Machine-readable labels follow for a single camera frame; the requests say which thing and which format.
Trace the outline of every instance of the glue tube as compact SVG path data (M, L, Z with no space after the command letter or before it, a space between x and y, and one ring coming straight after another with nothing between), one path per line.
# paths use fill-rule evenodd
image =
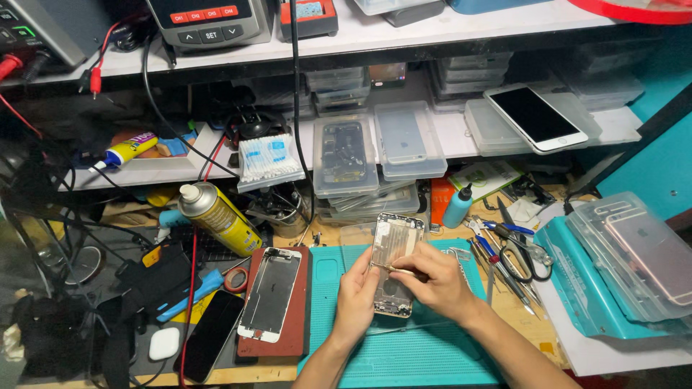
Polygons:
M157 143L158 137L153 132L139 134L106 150L106 159L98 161L89 171L96 173L94 168L100 170L105 169L109 165L120 166L152 148Z

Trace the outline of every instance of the silicone mat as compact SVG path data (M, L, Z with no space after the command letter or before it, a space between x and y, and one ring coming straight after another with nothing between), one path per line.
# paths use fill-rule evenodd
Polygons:
M463 239L431 241L446 252L465 248ZM334 324L339 277L350 268L367 245L311 248L313 254L310 353L329 335ZM478 269L462 261L473 293L485 300ZM401 330L370 334L382 329ZM490 356L455 323L417 301L409 319L375 315L370 335L354 350L339 388L481 385L499 383L500 373ZM300 373L309 356L298 364Z

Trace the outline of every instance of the sponge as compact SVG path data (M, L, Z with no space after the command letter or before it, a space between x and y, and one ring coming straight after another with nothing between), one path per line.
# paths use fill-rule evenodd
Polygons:
M295 5L295 15L297 19L320 16L324 14L325 11L322 9L322 4L319 1L314 3L299 3Z

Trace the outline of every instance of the arrow button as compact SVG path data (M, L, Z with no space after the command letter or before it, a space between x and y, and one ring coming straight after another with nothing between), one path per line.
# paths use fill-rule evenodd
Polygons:
M221 30L224 32L224 38L226 38L227 41L243 35L243 26L239 24L221 27Z
M202 44L202 39L199 37L199 33L197 31L185 31L178 33L178 39L180 39L181 43Z

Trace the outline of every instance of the red tape roll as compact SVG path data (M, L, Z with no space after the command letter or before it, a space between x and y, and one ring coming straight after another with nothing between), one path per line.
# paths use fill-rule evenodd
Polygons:
M231 284L231 281L233 281L233 277L235 277L238 274L244 274L245 275L245 280L243 280L243 283L240 284L238 287L233 287ZM248 271L244 267L238 266L235 269L231 269L228 273L226 273L226 277L224 278L224 287L226 290L228 290L231 293L238 293L240 291L245 290L245 288L248 286Z

